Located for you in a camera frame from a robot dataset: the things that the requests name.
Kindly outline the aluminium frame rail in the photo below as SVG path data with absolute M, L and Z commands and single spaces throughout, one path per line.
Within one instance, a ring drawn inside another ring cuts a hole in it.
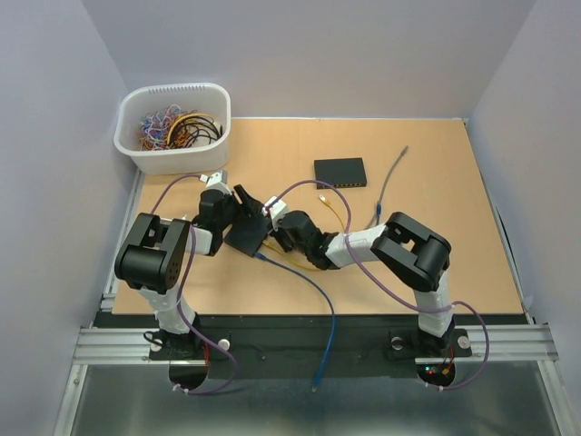
M 426 305 L 381 263 L 301 272 L 223 246 L 179 258 L 190 335 L 151 354 L 158 319 L 98 312 L 75 346 L 59 435 L 577 435 L 556 330 L 451 257 L 456 331 L 421 345 Z

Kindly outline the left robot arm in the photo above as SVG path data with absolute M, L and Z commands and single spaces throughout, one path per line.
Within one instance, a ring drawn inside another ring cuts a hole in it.
M 180 294 L 186 273 L 187 252 L 213 256 L 223 243 L 252 255 L 261 246 L 270 222 L 262 215 L 264 204 L 241 185 L 223 185 L 202 191 L 197 215 L 190 221 L 165 220 L 155 213 L 139 213 L 114 262 L 118 280 L 135 289 L 150 304 L 159 330 L 147 332 L 152 360 L 193 360 L 206 348 L 196 312 Z

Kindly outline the white plastic bin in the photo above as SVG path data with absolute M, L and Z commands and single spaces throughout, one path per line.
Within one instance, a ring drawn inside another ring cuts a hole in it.
M 113 142 L 146 174 L 208 172 L 229 159 L 231 98 L 211 83 L 149 86 L 122 101 Z

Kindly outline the black network switch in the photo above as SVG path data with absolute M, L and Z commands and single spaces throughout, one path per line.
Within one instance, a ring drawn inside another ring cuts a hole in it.
M 315 179 L 318 190 L 328 185 L 339 188 L 365 187 L 367 175 L 361 157 L 319 159 L 314 161 Z
M 271 230 L 271 220 L 261 214 L 242 217 L 232 224 L 224 242 L 249 257 L 259 251 Z

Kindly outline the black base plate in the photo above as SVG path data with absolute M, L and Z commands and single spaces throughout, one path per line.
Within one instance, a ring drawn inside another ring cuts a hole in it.
M 449 346 L 427 351 L 415 315 L 203 316 L 195 335 L 206 348 L 193 360 L 168 362 L 169 378 L 193 390 L 206 380 L 420 378 L 449 386 L 455 360 L 472 354 L 466 330 Z

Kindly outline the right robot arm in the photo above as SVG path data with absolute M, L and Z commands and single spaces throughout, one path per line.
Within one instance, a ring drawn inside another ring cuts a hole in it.
M 271 235 L 285 252 L 298 251 L 323 271 L 381 262 L 414 292 L 420 349 L 438 354 L 449 346 L 454 329 L 448 291 L 451 245 L 441 235 L 402 212 L 367 230 L 324 233 L 303 211 L 284 214 Z

